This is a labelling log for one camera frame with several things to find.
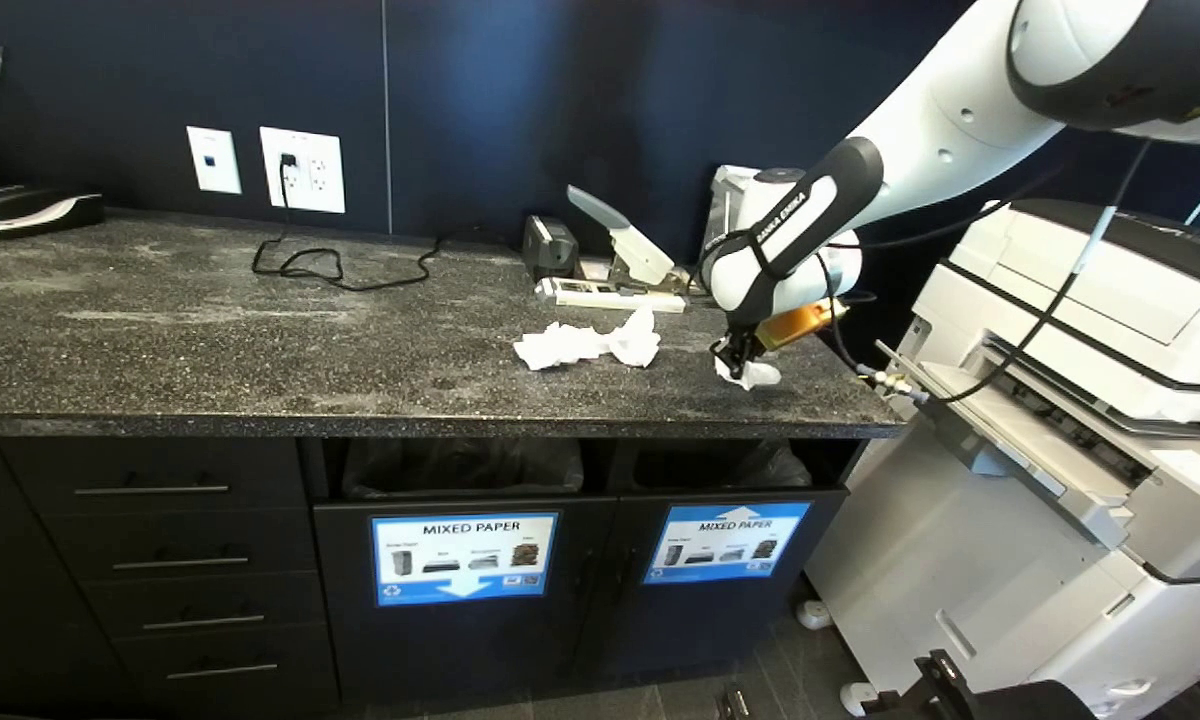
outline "cabinet drawer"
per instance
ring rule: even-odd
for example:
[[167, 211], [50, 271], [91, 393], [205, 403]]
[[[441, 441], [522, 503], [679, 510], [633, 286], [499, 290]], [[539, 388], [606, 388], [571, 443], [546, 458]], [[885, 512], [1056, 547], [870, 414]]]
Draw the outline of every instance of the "cabinet drawer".
[[87, 585], [112, 636], [197, 636], [232, 630], [324, 626], [311, 574]]
[[149, 704], [175, 715], [311, 715], [335, 704], [324, 626], [130, 640], [119, 659]]
[[283, 441], [5, 441], [45, 516], [302, 510]]
[[311, 574], [308, 512], [58, 516], [81, 580]]

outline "cable cord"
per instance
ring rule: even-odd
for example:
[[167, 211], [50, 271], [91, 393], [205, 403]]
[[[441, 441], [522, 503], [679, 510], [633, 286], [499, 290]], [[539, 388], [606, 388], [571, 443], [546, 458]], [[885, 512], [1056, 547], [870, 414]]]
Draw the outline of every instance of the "cable cord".
[[934, 403], [960, 403], [960, 399], [985, 393], [988, 383], [996, 383], [1017, 362], [1030, 355], [1030, 345], [1044, 332], [1044, 325], [1053, 325], [1056, 308], [1063, 304], [1063, 295], [1069, 295], [1072, 286], [1081, 281], [1081, 271], [1084, 271], [1084, 265], [1087, 265], [1087, 258], [1091, 258], [1091, 249], [1104, 243], [1104, 236], [1107, 236], [1107, 229], [1112, 229], [1112, 222], [1117, 222], [1117, 211], [1121, 211], [1121, 205], [1123, 205], [1123, 196], [1129, 196], [1132, 175], [1141, 174], [1148, 147], [1151, 147], [1148, 139], [1138, 147], [1138, 156], [1132, 156], [1132, 164], [1123, 167], [1123, 180], [1121, 180], [1112, 205], [1107, 205], [1107, 207], [1102, 211], [1102, 222], [1091, 225], [1091, 236], [1084, 241], [1077, 265], [1069, 267], [1063, 286], [1053, 291], [1049, 308], [1038, 316], [1038, 325], [1030, 330], [1030, 338], [1024, 338], [1021, 345], [1014, 345], [988, 378], [980, 378], [978, 383], [969, 383], [969, 388], [957, 393], [957, 396], [934, 396]]
[[876, 241], [876, 243], [843, 243], [843, 241], [833, 241], [827, 249], [865, 249], [865, 254], [891, 254], [891, 249], [912, 249], [912, 243], [934, 243], [934, 241], [945, 241], [954, 236], [957, 229], [965, 225], [978, 225], [985, 216], [996, 216], [1001, 207], [1024, 199], [1030, 194], [1044, 187], [1049, 180], [1056, 180], [1069, 164], [1053, 164], [1044, 167], [1041, 175], [1033, 175], [1024, 187], [1017, 187], [1014, 196], [1004, 199], [994, 199], [988, 207], [971, 211], [971, 216], [960, 216], [954, 225], [940, 225], [940, 229], [924, 229], [918, 236], [889, 236], [889, 241]]
[[835, 291], [842, 286], [833, 281], [833, 267], [826, 261], [826, 254], [814, 254], [815, 267], [826, 271], [826, 290], [827, 290], [827, 316], [833, 316], [833, 354], [842, 355], [843, 368], [861, 368], [861, 362], [849, 354], [843, 332], [842, 332], [842, 308], [835, 308]]
[[[288, 207], [288, 167], [294, 164], [296, 164], [294, 156], [282, 156], [282, 205], [283, 207]], [[251, 277], [324, 281], [327, 290], [339, 290], [339, 291], [387, 291], [387, 290], [423, 286], [423, 281], [433, 281], [427, 265], [446, 249], [446, 241], [435, 236], [433, 249], [411, 261], [418, 277], [396, 277], [396, 281], [376, 281], [376, 286], [351, 286], [350, 271], [343, 271], [343, 254], [339, 249], [302, 249], [302, 254], [283, 258], [275, 267], [264, 267], [264, 258], [273, 249], [282, 249], [283, 241], [288, 241], [288, 231], [256, 243], [251, 265], [250, 265]], [[333, 271], [302, 267], [303, 261], [333, 261]]]

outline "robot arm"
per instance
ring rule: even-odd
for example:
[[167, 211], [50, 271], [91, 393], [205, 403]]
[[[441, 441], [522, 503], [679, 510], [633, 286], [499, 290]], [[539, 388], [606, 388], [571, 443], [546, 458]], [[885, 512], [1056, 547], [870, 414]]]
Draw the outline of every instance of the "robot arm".
[[827, 241], [971, 194], [1063, 126], [1200, 139], [1200, 0], [978, 0], [761, 225], [703, 249], [717, 355], [740, 378], [764, 316], [852, 290], [861, 258]]

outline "gray floor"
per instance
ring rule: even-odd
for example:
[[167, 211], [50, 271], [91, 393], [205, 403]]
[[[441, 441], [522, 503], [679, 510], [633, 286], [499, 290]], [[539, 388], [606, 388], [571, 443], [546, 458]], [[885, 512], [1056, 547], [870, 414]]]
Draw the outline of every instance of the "gray floor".
[[852, 680], [858, 666], [835, 632], [806, 632], [796, 622], [783, 622], [757, 657], [719, 676], [446, 713], [427, 720], [717, 720], [729, 684], [750, 694], [757, 720], [842, 720], [842, 684]]

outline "printed sign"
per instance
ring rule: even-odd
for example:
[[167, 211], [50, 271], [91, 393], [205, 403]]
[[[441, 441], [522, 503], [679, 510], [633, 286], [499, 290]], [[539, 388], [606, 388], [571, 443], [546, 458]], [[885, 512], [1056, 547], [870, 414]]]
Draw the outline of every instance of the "printed sign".
[[644, 585], [774, 578], [809, 503], [678, 503]]
[[556, 512], [373, 521], [376, 603], [546, 597]]

